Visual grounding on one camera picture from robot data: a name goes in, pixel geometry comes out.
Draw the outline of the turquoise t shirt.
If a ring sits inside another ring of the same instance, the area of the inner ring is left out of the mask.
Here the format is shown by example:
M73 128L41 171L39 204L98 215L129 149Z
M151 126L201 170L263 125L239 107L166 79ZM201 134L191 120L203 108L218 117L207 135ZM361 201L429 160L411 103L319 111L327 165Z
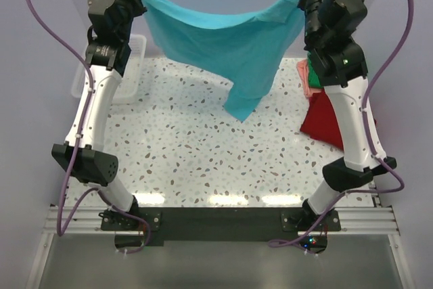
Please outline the turquoise t shirt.
M281 59L304 26L299 0L277 0L244 14L207 14L169 0L142 0L144 18L165 56L232 82L224 104L246 120L270 91Z

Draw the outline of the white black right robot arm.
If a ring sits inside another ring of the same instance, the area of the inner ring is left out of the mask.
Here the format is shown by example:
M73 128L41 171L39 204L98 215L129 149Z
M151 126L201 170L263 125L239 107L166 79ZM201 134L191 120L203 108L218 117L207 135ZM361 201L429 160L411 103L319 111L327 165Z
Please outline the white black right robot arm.
M367 65L352 34L367 15L365 0L299 0L304 44L328 96L342 136L344 156L322 169L324 180L302 205L302 224L316 230L340 195L397 166L379 140L367 96Z

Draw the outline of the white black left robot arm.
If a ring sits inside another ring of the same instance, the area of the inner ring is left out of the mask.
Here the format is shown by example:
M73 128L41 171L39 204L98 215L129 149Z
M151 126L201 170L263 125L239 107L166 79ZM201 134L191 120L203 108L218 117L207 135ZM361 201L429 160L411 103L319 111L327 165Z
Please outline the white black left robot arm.
M118 159L104 152L104 133L114 94L122 81L131 48L133 20L146 11L141 0L87 0L91 25L85 50L85 82L78 111L64 143L51 155L66 178L95 187L115 206L116 221L134 229L140 213L132 208L134 197L117 177Z

